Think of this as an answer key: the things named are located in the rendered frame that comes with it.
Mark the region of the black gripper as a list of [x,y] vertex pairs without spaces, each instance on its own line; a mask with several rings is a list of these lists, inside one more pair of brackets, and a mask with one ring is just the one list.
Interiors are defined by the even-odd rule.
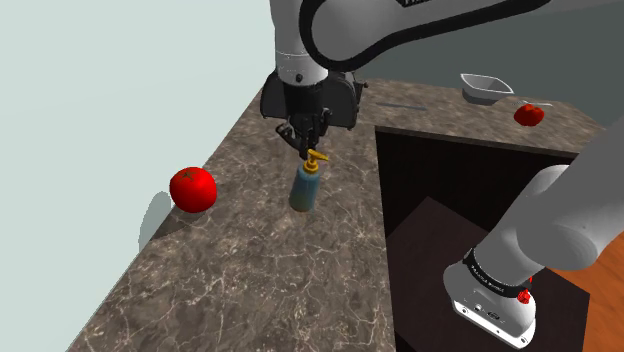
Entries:
[[275,132],[298,152],[301,159],[306,159],[308,148],[315,150],[320,138],[326,134],[333,112],[328,108],[323,109],[322,83],[308,86],[285,83],[284,97],[288,121],[293,121],[297,116],[312,116],[308,143],[307,138],[299,135],[288,122],[278,125]]

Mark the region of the black toaster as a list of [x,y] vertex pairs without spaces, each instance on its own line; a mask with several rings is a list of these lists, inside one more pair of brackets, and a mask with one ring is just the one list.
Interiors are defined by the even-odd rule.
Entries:
[[[264,118],[287,119],[284,84],[276,71],[266,79],[260,99]],[[366,83],[358,82],[351,72],[330,71],[323,84],[323,108],[333,112],[330,126],[352,129],[357,122],[362,90]]]

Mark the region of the blue bottle with yellow pump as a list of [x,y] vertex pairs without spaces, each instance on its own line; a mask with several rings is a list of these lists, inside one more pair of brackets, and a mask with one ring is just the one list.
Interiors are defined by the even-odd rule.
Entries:
[[297,168],[289,195],[289,205],[297,212],[308,212],[314,208],[320,185],[320,161],[328,156],[314,149],[308,149],[307,158]]

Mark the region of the thin grey utensil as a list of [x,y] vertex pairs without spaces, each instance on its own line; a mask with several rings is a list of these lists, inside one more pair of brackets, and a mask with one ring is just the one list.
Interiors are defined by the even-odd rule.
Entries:
[[425,106],[413,106],[413,105],[404,105],[404,104],[395,104],[395,103],[386,103],[386,102],[376,102],[376,105],[384,106],[384,107],[392,107],[392,108],[412,109],[412,110],[418,110],[418,111],[427,110]]

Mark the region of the red tomato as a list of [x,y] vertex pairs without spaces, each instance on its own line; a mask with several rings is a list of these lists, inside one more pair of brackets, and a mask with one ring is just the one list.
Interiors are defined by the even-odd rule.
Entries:
[[170,180],[169,193],[175,205],[187,213],[208,210],[218,194],[212,175],[199,167],[179,170]]

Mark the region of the white bowl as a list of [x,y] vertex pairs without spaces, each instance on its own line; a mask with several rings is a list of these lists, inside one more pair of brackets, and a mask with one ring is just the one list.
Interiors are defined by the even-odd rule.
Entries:
[[514,90],[497,77],[461,73],[462,96],[472,104],[491,106],[499,100],[514,96]]

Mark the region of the red bell pepper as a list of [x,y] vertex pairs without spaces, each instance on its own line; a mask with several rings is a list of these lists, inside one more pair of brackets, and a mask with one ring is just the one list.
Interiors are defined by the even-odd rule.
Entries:
[[524,104],[515,111],[513,118],[521,126],[535,127],[543,120],[544,116],[545,113],[540,107]]

